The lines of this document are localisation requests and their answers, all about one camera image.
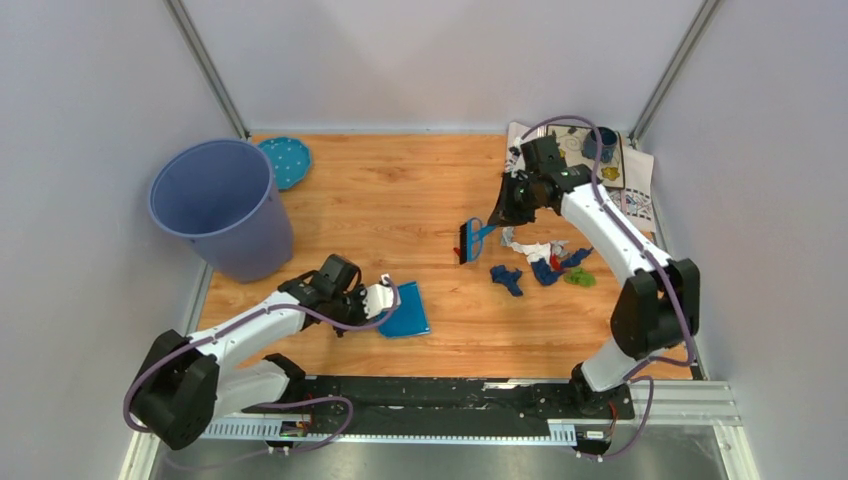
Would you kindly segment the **blue hand brush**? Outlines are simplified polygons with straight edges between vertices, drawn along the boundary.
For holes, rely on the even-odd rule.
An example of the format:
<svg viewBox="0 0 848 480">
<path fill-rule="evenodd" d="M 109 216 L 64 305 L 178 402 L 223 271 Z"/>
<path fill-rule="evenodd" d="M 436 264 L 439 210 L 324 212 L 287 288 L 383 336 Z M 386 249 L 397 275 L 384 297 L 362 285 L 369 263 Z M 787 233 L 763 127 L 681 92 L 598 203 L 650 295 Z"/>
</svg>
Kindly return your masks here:
<svg viewBox="0 0 848 480">
<path fill-rule="evenodd" d="M 459 244 L 454 248 L 458 264 L 476 261 L 483 251 L 486 237 L 495 229 L 495 225 L 485 224 L 478 217 L 471 217 L 462 224 L 459 227 Z"/>
</svg>

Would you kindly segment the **grey white paper scrap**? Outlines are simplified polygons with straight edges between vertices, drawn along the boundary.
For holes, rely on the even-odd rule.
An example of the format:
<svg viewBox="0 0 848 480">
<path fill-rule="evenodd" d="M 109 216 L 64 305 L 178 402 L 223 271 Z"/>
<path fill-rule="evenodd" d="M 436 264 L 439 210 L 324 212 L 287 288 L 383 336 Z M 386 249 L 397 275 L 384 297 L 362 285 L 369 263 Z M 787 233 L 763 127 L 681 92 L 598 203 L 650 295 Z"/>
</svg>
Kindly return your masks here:
<svg viewBox="0 0 848 480">
<path fill-rule="evenodd" d="M 571 255 L 567 249 L 568 242 L 565 240 L 554 240 L 542 243 L 525 244 L 514 240 L 514 228 L 503 227 L 501 231 L 500 244 L 513 251 L 524 255 L 529 264 L 544 260 L 551 265 L 551 259 L 563 260 Z"/>
</svg>

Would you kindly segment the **dark blue paper scrap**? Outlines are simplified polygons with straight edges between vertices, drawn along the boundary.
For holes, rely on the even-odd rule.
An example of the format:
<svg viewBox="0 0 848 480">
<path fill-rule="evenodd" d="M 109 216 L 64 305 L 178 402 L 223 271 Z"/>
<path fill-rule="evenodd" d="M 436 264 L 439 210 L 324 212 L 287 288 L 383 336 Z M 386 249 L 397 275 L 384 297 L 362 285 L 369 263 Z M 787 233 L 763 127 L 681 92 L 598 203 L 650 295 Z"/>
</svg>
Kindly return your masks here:
<svg viewBox="0 0 848 480">
<path fill-rule="evenodd" d="M 523 272 L 520 269 L 509 269 L 505 265 L 495 265 L 490 268 L 491 281 L 494 284 L 505 287 L 513 297 L 521 297 L 524 295 L 522 289 L 518 285 L 522 275 Z"/>
</svg>

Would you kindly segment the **blue plastic dustpan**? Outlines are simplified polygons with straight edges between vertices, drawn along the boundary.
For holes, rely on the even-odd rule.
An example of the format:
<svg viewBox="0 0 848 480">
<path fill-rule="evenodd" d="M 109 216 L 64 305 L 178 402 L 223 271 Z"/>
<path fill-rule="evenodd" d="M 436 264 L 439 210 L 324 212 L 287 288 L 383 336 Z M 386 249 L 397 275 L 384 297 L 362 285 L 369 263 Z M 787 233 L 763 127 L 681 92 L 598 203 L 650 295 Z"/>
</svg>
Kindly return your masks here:
<svg viewBox="0 0 848 480">
<path fill-rule="evenodd" d="M 385 338 L 402 339 L 426 335 L 431 332 L 420 288 L 417 282 L 407 282 L 398 287 L 400 306 L 377 331 Z"/>
</svg>

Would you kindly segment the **blue paper strip scrap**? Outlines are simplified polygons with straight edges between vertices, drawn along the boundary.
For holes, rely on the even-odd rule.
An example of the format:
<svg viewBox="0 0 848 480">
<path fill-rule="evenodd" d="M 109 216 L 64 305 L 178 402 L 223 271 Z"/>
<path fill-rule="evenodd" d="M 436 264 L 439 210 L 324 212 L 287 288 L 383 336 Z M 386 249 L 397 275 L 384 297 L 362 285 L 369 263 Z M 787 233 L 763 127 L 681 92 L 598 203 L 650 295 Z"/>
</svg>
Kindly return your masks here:
<svg viewBox="0 0 848 480">
<path fill-rule="evenodd" d="M 593 253 L 593 248 L 579 248 L 564 260 L 560 261 L 562 269 L 579 267 L 581 263 Z"/>
</svg>

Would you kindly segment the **green paper scrap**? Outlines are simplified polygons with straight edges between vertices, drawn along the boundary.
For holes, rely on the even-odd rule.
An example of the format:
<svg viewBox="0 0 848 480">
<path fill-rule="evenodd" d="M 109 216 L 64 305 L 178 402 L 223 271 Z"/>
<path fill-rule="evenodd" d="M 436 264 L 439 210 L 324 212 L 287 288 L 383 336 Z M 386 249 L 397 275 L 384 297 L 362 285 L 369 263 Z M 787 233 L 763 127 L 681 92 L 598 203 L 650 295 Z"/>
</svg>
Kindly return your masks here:
<svg viewBox="0 0 848 480">
<path fill-rule="evenodd" d="M 577 285 L 584 288 L 591 288 L 596 285 L 595 276 L 583 269 L 582 267 L 570 268 L 564 275 L 563 280 L 571 285 Z"/>
</svg>

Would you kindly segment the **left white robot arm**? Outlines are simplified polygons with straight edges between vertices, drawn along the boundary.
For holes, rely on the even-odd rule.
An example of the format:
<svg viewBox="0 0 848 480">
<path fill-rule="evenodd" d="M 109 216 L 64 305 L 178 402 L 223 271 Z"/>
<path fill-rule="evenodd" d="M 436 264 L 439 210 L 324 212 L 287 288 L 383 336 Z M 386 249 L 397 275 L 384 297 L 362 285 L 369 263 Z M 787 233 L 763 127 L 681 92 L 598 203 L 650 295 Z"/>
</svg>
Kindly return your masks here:
<svg viewBox="0 0 848 480">
<path fill-rule="evenodd" d="M 288 357 L 245 361 L 313 325 L 329 325 L 339 335 L 374 329 L 399 304 L 389 275 L 366 285 L 357 265 L 332 254 L 320 269 L 284 281 L 224 323 L 190 335 L 160 334 L 124 396 L 124 422 L 180 450 L 227 415 L 251 408 L 291 415 L 315 405 L 305 394 L 304 370 Z"/>
</svg>

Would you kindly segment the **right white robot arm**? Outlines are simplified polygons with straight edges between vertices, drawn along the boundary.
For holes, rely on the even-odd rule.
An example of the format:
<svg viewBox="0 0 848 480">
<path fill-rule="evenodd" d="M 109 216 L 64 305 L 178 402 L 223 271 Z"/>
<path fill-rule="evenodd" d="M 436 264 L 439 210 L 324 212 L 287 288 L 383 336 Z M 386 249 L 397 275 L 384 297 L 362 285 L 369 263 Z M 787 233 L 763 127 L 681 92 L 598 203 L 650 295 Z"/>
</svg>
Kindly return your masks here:
<svg viewBox="0 0 848 480">
<path fill-rule="evenodd" d="M 613 205 L 596 170 L 567 165 L 553 137 L 518 139 L 510 151 L 523 164 L 503 174 L 489 224 L 517 227 L 534 222 L 537 210 L 550 209 L 589 240 L 621 286 L 611 337 L 579 364 L 582 383 L 570 391 L 574 412 L 593 419 L 609 407 L 608 390 L 652 362 L 668 362 L 665 351 L 692 345 L 700 272 L 693 261 L 675 260 L 648 240 Z"/>
</svg>

